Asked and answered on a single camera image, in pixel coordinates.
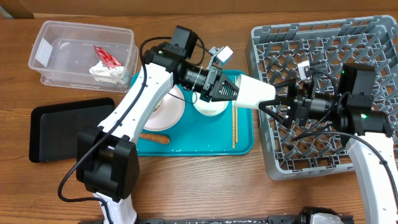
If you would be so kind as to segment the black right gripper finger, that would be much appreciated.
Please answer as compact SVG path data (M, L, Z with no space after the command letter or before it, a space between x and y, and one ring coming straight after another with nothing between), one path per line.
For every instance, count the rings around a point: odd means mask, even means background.
M293 104L293 100L269 100L260 102L258 107L285 128L290 129L293 122L291 113Z
M277 91L277 94L279 94L279 90L283 89L287 96L295 96L297 94L297 87L296 87L296 79L292 78L280 83L274 84L274 88Z

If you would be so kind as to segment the white cup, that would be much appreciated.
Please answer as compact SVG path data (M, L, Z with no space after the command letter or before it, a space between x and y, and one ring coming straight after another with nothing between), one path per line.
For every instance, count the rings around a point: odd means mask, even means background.
M239 91L237 98L232 101L234 107L258 109L260 102L275 99L275 87L253 77L241 74L235 85Z

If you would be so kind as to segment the white bowl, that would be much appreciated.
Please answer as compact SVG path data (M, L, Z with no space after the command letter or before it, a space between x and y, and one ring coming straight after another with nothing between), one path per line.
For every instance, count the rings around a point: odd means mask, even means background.
M200 99L200 94L194 92L192 94L193 106L195 109L204 116L217 116L221 114L227 107L229 102L228 101L209 101L205 102Z

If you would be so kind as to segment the pink plate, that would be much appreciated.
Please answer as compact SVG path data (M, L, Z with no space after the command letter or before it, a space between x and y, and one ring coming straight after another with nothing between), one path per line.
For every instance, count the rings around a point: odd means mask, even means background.
M144 129L147 131L164 131L175 125L183 115L185 102L182 91L174 86L146 122Z

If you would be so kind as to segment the white tissue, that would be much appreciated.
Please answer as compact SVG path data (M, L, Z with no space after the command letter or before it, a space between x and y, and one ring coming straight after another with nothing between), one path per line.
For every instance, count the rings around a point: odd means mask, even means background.
M123 66L116 66L109 69L102 61L89 69L89 72L98 82L108 82L113 84L124 83Z

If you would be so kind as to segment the red snack wrapper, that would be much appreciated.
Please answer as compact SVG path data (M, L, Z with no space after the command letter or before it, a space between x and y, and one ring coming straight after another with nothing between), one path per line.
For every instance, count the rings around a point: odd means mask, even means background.
M97 57L99 58L100 61L103 62L103 64L108 68L108 69L114 69L116 67L121 67L122 64L114 58L111 54L109 54L107 51L104 50L102 47L97 47L93 46L95 53L97 54Z

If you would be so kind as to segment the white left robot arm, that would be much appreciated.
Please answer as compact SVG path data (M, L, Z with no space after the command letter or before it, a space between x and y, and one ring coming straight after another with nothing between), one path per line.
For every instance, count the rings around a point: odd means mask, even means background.
M232 56L228 47L204 49L206 69L188 60L204 43L194 31L177 26L171 37L149 50L140 49L141 71L120 104L95 128L79 132L77 159L71 171L99 202L103 223L137 223L131 193L139 176L136 144L155 107L175 86L197 92L200 99L232 101L238 87L222 72Z

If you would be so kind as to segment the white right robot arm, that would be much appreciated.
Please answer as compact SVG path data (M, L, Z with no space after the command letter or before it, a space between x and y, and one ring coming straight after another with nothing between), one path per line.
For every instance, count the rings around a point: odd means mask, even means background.
M394 157L393 130L388 115L373 110L375 68L358 63L345 63L338 82L332 82L333 94L316 93L315 79L322 68L304 67L302 80L310 83L296 86L294 79L274 85L288 89L286 96L275 95L259 103L259 109L286 128L299 120L304 126L310 119L330 122L327 128L308 128L297 139L320 135L339 135L341 144L353 164L364 205L367 223L397 223L397 166Z

